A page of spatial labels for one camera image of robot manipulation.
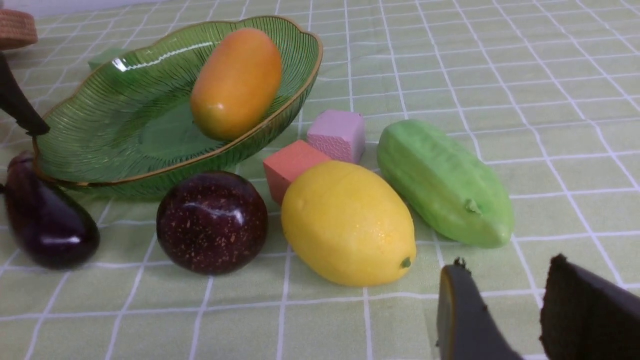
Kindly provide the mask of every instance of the tablecloth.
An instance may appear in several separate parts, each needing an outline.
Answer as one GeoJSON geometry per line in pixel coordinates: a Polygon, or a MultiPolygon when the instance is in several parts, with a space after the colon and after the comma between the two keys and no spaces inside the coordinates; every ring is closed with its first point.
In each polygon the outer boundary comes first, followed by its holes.
{"type": "MultiPolygon", "coordinates": [[[[526,359],[546,358],[538,319],[553,255],[640,294],[638,0],[173,0],[38,19],[39,42],[8,57],[44,113],[110,47],[274,13],[320,35],[324,58],[295,122],[238,170],[268,204],[262,253],[226,277],[191,274],[156,243],[156,202],[81,197],[100,249],[81,269],[48,272],[16,251],[0,207],[3,360],[437,359],[439,271],[456,257],[526,359]],[[372,170],[387,124],[449,133],[509,190],[513,241],[462,246],[415,217],[419,254],[400,281],[343,288],[317,276],[287,249],[261,161],[329,108],[365,116],[360,163],[372,170]]],[[[31,144],[6,115],[0,129],[6,170],[31,144]]]]}

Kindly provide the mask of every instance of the green leaf-shaped bowl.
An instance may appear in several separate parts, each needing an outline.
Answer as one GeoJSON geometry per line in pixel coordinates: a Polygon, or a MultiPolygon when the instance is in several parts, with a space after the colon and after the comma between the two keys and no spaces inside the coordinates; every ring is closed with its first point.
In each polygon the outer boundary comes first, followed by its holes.
{"type": "Polygon", "coordinates": [[[272,142],[296,118],[316,81],[320,38],[280,16],[210,21],[103,64],[43,118],[51,130],[33,141],[38,174],[96,195],[160,198],[175,183],[229,169],[272,142]],[[189,96],[202,65],[226,34],[263,30],[282,56],[282,83],[262,122],[233,142],[216,142],[193,124],[189,96]]]}

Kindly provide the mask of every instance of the pink foam cube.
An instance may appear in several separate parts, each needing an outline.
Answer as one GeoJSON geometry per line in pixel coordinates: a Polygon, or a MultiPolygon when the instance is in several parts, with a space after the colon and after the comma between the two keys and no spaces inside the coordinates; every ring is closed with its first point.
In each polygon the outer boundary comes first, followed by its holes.
{"type": "Polygon", "coordinates": [[[359,113],[326,110],[307,131],[307,142],[331,159],[358,163],[364,152],[364,119],[359,113]]]}
{"type": "Polygon", "coordinates": [[[313,166],[331,160],[323,152],[297,140],[273,153],[262,162],[271,198],[282,205],[284,194],[298,176],[313,166]]]}

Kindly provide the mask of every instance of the toy lemon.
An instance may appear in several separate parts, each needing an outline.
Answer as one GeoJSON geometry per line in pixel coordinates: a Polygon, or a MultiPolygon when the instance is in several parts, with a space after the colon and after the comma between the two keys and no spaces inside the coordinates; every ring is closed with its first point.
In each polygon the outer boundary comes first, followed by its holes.
{"type": "Polygon", "coordinates": [[[344,286],[394,282],[416,255],[413,218],[378,174],[330,160],[294,180],[282,201],[284,236],[298,257],[344,286]]]}

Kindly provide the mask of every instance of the gold rim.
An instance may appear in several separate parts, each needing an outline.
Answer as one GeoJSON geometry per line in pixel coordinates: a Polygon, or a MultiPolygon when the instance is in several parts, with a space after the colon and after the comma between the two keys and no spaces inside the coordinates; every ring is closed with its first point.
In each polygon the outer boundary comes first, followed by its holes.
{"type": "MultiPolygon", "coordinates": [[[[182,31],[182,30],[185,30],[185,29],[189,29],[189,28],[192,28],[192,27],[195,27],[195,26],[201,26],[202,24],[214,24],[214,23],[217,23],[217,24],[239,24],[239,23],[246,22],[246,21],[253,20],[253,19],[265,19],[265,18],[282,19],[282,20],[284,20],[286,22],[289,22],[292,25],[294,25],[296,27],[296,29],[298,29],[298,31],[300,33],[312,36],[317,41],[317,44],[318,44],[318,57],[317,57],[317,60],[316,60],[316,64],[314,65],[314,69],[312,71],[312,75],[307,78],[305,84],[298,90],[298,92],[296,92],[285,104],[283,104],[281,107],[279,107],[279,109],[277,109],[273,114],[271,114],[270,117],[264,119],[260,124],[256,125],[253,129],[249,130],[243,136],[240,136],[239,138],[235,139],[234,141],[232,141],[232,142],[226,144],[225,146],[223,146],[223,147],[221,147],[219,149],[216,149],[216,150],[214,150],[212,152],[209,152],[209,153],[204,154],[204,155],[200,155],[200,156],[198,156],[196,158],[193,158],[193,159],[190,159],[190,160],[187,160],[187,161],[183,161],[183,162],[181,162],[179,164],[172,165],[170,167],[164,167],[164,168],[152,171],[152,172],[147,172],[146,174],[142,174],[142,175],[126,177],[126,178],[121,179],[121,180],[97,181],[97,182],[94,182],[94,183],[90,183],[90,182],[86,182],[86,181],[69,181],[69,180],[64,180],[64,179],[57,179],[55,177],[48,176],[47,174],[42,172],[42,170],[38,166],[38,154],[40,153],[40,149],[38,148],[38,140],[37,140],[37,137],[34,137],[32,139],[33,151],[35,153],[35,156],[34,156],[34,159],[33,159],[33,170],[36,172],[36,174],[39,177],[41,177],[42,179],[44,179],[46,181],[50,181],[52,183],[58,183],[58,184],[71,185],[71,186],[75,186],[75,187],[87,188],[87,187],[113,186],[113,185],[118,185],[118,184],[125,184],[125,183],[130,183],[132,181],[137,181],[137,180],[140,180],[140,179],[144,179],[146,177],[151,177],[151,176],[154,176],[154,175],[162,174],[163,172],[168,172],[168,171],[171,171],[171,170],[174,170],[174,169],[177,169],[177,168],[181,168],[181,167],[184,167],[186,165],[189,165],[189,164],[192,164],[192,163],[196,163],[198,161],[201,161],[201,160],[204,160],[204,159],[211,158],[213,156],[219,155],[221,152],[224,152],[224,151],[228,150],[229,148],[237,145],[238,143],[244,141],[246,138],[248,138],[249,136],[253,135],[257,131],[262,129],[263,127],[267,126],[267,124],[269,124],[276,116],[281,114],[281,112],[283,112],[286,108],[288,108],[294,101],[298,100],[298,98],[302,95],[302,93],[304,91],[306,91],[306,89],[311,84],[311,81],[313,80],[313,78],[317,74],[318,70],[320,69],[320,64],[322,62],[322,58],[323,58],[323,54],[324,54],[324,46],[323,46],[323,43],[322,43],[322,40],[320,39],[320,37],[317,36],[316,34],[310,32],[310,31],[307,31],[307,30],[303,29],[297,22],[293,21],[292,19],[290,19],[288,17],[284,17],[284,16],[281,16],[281,15],[259,15],[259,16],[248,17],[248,18],[245,18],[245,19],[242,19],[242,20],[237,20],[237,21],[211,20],[211,21],[199,22],[199,23],[196,23],[196,24],[191,24],[191,25],[184,26],[184,27],[182,27],[180,29],[176,29],[175,31],[172,31],[171,33],[163,36],[162,38],[160,38],[158,40],[156,40],[153,44],[151,44],[149,46],[140,47],[139,49],[134,49],[134,50],[127,51],[126,53],[124,53],[123,55],[120,55],[120,56],[126,56],[126,55],[128,55],[130,53],[133,53],[133,52],[136,52],[136,51],[149,49],[151,47],[156,46],[157,44],[159,44],[160,42],[162,42],[163,40],[168,38],[170,35],[173,35],[173,34],[179,32],[179,31],[182,31]]],[[[66,99],[62,100],[57,105],[55,105],[53,108],[51,108],[49,111],[47,111],[47,113],[42,117],[43,120],[46,121],[46,118],[49,116],[49,114],[51,114],[53,111],[55,111],[60,106],[63,106],[67,102],[71,101],[71,99],[73,99],[78,94],[80,89],[82,89],[82,87],[87,82],[87,80],[89,78],[91,78],[103,66],[106,66],[107,64],[108,63],[104,63],[104,64],[98,66],[94,71],[91,71],[91,73],[76,88],[76,90],[74,91],[74,93],[71,96],[69,96],[66,99]]]]}

